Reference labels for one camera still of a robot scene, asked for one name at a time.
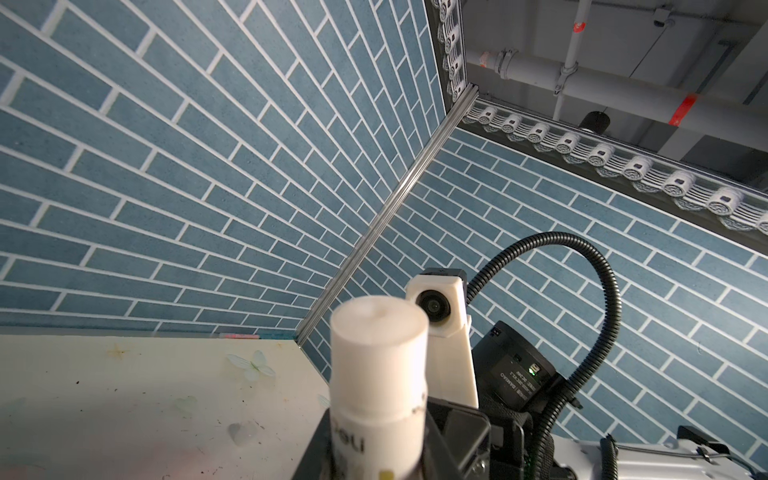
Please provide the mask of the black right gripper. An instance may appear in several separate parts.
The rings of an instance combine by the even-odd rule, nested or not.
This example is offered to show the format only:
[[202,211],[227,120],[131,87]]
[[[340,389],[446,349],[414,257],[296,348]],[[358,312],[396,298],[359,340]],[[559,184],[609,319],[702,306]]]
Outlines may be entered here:
[[522,479],[532,417],[495,400],[490,406],[490,411],[481,411],[430,397],[427,413],[437,424],[462,479]]

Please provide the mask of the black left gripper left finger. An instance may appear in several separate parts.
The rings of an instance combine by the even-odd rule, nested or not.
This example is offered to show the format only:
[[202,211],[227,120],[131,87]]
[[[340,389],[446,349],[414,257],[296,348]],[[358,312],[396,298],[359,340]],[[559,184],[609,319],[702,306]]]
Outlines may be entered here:
[[330,411],[326,410],[296,467],[293,480],[332,480],[333,454]]

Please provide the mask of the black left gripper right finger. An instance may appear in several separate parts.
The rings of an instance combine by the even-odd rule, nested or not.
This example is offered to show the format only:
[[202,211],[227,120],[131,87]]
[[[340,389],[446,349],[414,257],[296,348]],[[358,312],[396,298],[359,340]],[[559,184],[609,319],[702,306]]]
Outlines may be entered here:
[[461,480],[457,467],[437,424],[430,413],[425,417],[420,475],[425,480]]

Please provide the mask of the white glue stick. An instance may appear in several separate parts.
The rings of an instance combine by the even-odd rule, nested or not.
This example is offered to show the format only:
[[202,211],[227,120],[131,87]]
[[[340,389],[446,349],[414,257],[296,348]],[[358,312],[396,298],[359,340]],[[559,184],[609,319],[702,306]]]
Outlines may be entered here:
[[364,296],[331,316],[330,422],[340,479],[409,479],[421,462],[428,319],[390,296]]

